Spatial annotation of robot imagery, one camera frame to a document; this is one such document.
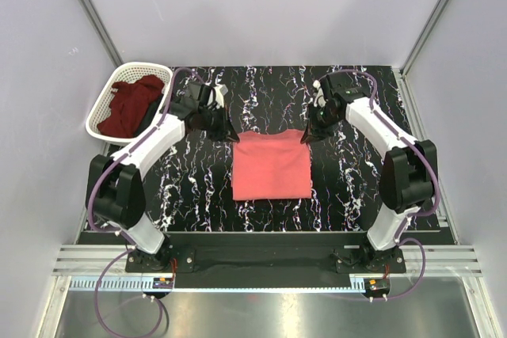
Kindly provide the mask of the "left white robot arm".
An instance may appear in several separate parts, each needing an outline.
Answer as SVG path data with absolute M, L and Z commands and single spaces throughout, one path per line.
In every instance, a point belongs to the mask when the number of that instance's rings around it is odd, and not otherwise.
M 97 155 L 90 163 L 88 221 L 99 218 L 105 222 L 153 271 L 170 268 L 173 257 L 169 237 L 147 216 L 144 177 L 169 148 L 192 131 L 204 131 L 214 142 L 239 141 L 226 106 L 227 92 L 225 85 L 188 84 L 182 95 L 164 103 L 153 125 L 133 142 L 110 156 Z

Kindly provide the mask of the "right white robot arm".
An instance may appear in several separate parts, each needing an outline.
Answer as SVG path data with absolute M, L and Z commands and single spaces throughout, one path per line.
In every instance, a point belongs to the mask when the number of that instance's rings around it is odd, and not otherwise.
M 337 262 L 370 272 L 386 269 L 402 245 L 402 234 L 414 218 L 432 215 L 440 203 L 437 151 L 430 140 L 418 140 L 400 128 L 377 105 L 376 79 L 353 69 L 325 74 L 313 83 L 301 141 L 320 142 L 334 126 L 355 127 L 383 157 L 379 179 L 381 208 L 363 242 Z

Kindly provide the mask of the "pink t shirt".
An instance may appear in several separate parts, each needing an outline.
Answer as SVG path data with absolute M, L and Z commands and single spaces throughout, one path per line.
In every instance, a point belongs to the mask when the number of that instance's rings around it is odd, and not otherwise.
M 246 131 L 233 146 L 232 199 L 311 198 L 311 152 L 300 130 L 274 135 Z

